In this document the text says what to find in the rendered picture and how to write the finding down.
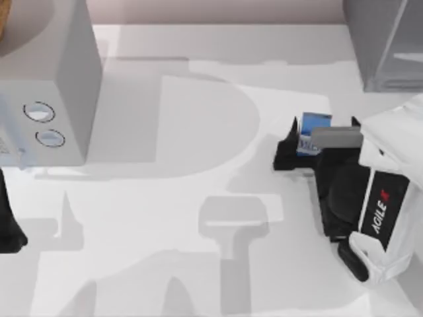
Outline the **large microwave knob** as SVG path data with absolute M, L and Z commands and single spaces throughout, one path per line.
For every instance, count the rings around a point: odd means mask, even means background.
M 48 123 L 56 116 L 55 110 L 49 104 L 41 101 L 24 104 L 22 109 L 27 118 L 38 123 Z

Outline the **grey cabinet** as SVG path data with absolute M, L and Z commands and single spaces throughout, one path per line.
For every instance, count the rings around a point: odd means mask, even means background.
M 423 92 L 423 0 L 343 0 L 365 92 Z

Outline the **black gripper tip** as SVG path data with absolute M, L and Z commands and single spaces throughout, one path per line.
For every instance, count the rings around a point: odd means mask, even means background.
M 16 254 L 28 244 L 28 237 L 17 223 L 0 168 L 0 254 Z

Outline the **brown wooden object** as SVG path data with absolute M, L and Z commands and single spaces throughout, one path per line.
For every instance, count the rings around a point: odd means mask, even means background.
M 0 41 L 5 35 L 7 20 L 11 11 L 12 0 L 0 0 Z

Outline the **pale microwave oven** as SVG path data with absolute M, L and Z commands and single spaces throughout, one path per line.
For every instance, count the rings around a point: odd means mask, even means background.
M 83 165 L 101 81 L 87 0 L 12 0 L 0 41 L 0 167 Z M 55 118 L 27 118 L 22 107 L 35 101 Z M 62 147 L 37 142 L 48 129 L 65 136 Z

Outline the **blue and white carton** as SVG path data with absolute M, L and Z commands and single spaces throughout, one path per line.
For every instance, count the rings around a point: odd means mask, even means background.
M 297 155 L 301 157 L 314 157 L 321 149 L 313 144 L 311 135 L 316 127 L 330 127 L 332 116 L 330 114 L 304 112 L 299 131 Z

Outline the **small microwave knob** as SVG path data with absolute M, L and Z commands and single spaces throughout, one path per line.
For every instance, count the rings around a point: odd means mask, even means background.
M 35 138 L 39 144 L 45 147 L 58 148 L 65 144 L 65 136 L 54 129 L 36 132 Z

